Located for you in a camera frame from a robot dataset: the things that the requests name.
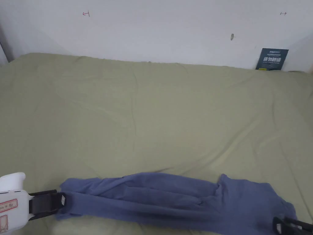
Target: red label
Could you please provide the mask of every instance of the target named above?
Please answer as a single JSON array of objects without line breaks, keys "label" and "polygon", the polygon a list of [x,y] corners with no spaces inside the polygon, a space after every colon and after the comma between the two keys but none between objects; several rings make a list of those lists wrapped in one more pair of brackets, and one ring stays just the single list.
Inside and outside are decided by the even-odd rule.
[{"label": "red label", "polygon": [[0,233],[6,232],[8,230],[8,216],[0,217]]},{"label": "red label", "polygon": [[18,200],[13,199],[10,201],[5,201],[3,203],[0,203],[0,213],[12,210],[18,206]]}]

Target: mattress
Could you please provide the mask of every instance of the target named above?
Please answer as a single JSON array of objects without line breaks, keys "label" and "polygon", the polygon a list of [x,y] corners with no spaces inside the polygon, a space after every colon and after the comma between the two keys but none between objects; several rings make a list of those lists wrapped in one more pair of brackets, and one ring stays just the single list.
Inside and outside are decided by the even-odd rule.
[{"label": "mattress", "polygon": [[[0,122],[1,175],[25,172],[29,193],[69,177],[225,173],[269,182],[312,223],[309,74],[27,54],[0,68]],[[87,216],[19,232],[200,233]]]}]

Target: white wall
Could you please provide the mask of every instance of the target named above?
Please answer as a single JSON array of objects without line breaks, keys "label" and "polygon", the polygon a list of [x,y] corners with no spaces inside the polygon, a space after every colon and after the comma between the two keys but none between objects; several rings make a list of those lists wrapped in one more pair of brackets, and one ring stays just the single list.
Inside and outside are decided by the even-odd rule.
[{"label": "white wall", "polygon": [[10,59],[47,52],[249,69],[262,48],[279,48],[290,50],[283,70],[309,71],[312,10],[312,0],[7,0],[0,41]]}]

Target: blue cloth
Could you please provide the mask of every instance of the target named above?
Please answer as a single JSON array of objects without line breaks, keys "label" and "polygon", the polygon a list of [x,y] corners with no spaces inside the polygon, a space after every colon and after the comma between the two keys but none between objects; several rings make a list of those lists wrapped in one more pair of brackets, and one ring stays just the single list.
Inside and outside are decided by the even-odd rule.
[{"label": "blue cloth", "polygon": [[224,174],[218,183],[164,173],[67,179],[61,191],[67,204],[57,219],[91,215],[225,235],[274,234],[273,217],[296,219],[270,184]]}]

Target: red marking on wall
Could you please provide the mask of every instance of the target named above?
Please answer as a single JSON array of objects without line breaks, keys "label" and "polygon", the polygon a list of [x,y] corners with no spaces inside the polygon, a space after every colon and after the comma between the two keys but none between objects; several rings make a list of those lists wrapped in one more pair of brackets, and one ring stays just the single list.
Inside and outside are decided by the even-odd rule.
[{"label": "red marking on wall", "polygon": [[88,10],[87,13],[83,12],[83,15],[87,15],[87,14],[88,14],[88,16],[90,17],[89,10]]}]

